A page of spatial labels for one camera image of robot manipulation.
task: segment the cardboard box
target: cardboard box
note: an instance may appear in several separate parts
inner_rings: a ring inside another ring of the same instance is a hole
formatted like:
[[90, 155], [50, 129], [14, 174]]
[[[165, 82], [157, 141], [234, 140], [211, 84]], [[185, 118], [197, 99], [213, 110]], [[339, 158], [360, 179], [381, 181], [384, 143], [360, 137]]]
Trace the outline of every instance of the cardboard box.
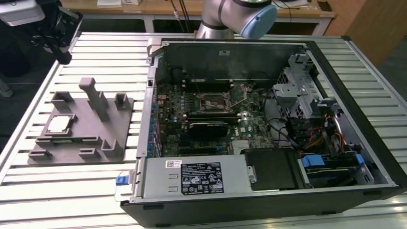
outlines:
[[142, 0], [122, 0], [123, 4], [139, 5]]

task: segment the motherboard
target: motherboard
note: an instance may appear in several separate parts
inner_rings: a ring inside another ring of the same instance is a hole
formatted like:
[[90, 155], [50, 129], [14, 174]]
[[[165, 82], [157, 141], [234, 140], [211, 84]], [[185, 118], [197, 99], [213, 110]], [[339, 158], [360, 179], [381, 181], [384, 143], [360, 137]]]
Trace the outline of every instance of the motherboard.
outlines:
[[250, 82], [230, 82], [223, 87], [161, 84], [162, 156], [233, 155], [245, 148], [273, 147], [265, 93]]

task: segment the red wire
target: red wire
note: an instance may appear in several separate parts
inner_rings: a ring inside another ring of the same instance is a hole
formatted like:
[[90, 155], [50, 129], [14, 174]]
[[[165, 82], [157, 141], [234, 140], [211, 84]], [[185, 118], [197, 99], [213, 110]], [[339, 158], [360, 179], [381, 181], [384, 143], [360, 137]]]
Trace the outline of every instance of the red wire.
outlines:
[[313, 141], [313, 135], [314, 135], [314, 131], [315, 131], [315, 130], [319, 130], [319, 129], [321, 129], [321, 127], [317, 127], [317, 128], [314, 128], [314, 129], [313, 129], [313, 131], [311, 131], [311, 138], [310, 138], [310, 141]]

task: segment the sticker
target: sticker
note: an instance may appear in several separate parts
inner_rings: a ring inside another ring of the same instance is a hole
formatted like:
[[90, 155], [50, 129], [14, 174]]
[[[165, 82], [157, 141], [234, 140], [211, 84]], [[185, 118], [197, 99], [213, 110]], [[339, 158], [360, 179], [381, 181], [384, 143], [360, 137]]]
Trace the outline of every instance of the sticker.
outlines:
[[219, 56], [229, 56], [231, 54], [230, 50], [221, 50]]
[[183, 161], [166, 161], [166, 168], [181, 168]]
[[142, 13], [139, 10], [123, 10], [123, 13]]
[[182, 193], [185, 195], [223, 193], [221, 162], [182, 164]]

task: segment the white label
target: white label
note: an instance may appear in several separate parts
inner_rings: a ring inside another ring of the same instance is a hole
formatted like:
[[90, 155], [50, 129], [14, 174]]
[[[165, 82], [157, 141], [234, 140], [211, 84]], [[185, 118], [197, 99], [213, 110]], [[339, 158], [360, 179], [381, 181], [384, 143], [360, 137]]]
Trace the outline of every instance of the white label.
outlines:
[[183, 161], [166, 161], [166, 168], [181, 168]]
[[142, 13], [139, 10], [123, 10], [123, 13]]

